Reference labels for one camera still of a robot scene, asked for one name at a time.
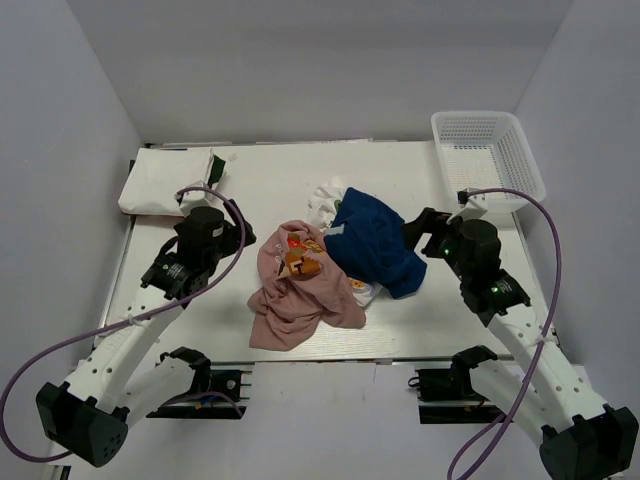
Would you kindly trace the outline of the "blue t shirt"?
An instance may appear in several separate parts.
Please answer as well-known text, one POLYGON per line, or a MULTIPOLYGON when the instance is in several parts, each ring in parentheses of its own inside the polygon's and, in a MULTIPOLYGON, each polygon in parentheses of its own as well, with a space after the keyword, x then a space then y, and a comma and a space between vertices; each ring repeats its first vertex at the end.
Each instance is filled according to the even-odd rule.
POLYGON ((416 293, 427 264, 405 246, 404 219, 379 199, 353 187, 346 193, 324 244, 344 273, 365 283, 376 283, 394 299, 416 293))

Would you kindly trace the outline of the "pink t shirt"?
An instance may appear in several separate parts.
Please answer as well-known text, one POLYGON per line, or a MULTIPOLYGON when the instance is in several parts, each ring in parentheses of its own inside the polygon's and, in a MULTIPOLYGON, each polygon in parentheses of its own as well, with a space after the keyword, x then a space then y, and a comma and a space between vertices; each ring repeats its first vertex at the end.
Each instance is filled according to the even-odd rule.
POLYGON ((327 253, 319 229, 300 220, 281 224, 260 247, 256 266, 261 287, 247 301, 254 313, 250 347, 290 351, 322 322, 344 329, 365 325, 351 282, 327 253))

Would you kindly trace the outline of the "white printed t shirt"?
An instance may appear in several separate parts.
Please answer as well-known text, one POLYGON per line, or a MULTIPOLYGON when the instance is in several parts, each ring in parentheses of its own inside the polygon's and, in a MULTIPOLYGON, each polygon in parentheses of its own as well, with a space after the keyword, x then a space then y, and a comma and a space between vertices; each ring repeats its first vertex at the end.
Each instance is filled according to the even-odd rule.
MULTIPOLYGON (((332 227, 335 217, 344 198, 346 187, 339 177, 318 186, 308 198, 308 214, 306 222, 325 232, 332 227)), ((352 295, 362 309, 366 309, 381 290, 377 284, 365 283, 349 278, 352 295)))

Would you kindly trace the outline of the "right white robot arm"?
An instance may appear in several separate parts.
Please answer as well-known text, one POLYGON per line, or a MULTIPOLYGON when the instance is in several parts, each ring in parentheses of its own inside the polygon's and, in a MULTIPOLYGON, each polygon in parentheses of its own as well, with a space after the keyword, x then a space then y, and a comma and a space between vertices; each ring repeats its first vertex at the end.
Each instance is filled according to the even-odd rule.
POLYGON ((442 259, 460 282, 467 308, 510 352, 518 379, 484 345, 457 353, 451 384, 461 397, 484 397, 538 448, 553 479, 605 479, 631 463, 639 422, 614 408, 579 375, 544 335, 523 287, 501 266, 497 228, 480 209, 456 214, 424 209, 402 228, 406 245, 422 235, 428 258, 442 259))

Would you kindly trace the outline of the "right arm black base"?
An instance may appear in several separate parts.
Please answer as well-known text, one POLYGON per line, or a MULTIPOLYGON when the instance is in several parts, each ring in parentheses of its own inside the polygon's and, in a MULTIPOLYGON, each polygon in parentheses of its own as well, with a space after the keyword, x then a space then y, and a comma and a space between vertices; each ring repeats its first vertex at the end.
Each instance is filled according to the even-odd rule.
POLYGON ((502 415, 492 402, 465 387, 449 368, 419 369, 407 384, 417 394, 423 425, 489 424, 502 415))

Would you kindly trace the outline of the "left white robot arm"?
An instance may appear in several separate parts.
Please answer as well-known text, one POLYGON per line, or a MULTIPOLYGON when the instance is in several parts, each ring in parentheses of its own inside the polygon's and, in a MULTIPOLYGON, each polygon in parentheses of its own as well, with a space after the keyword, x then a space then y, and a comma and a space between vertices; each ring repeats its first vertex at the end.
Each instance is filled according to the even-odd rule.
POLYGON ((220 282, 219 261, 238 260, 256 237, 232 200, 223 209, 193 208, 174 230, 142 276, 123 326, 102 333, 61 384, 46 383, 36 395, 46 436, 94 467, 110 462, 147 414, 210 392, 209 358, 187 347, 162 353, 140 377, 134 372, 196 294, 220 282))

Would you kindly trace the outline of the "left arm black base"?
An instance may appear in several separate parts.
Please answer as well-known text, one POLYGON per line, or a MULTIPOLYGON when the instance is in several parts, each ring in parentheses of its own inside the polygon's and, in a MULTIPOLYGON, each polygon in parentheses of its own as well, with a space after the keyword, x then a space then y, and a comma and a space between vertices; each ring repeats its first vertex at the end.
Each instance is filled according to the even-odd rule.
POLYGON ((211 367, 211 390, 173 400, 147 415, 149 419, 240 420, 250 399, 254 365, 218 363, 211 367))

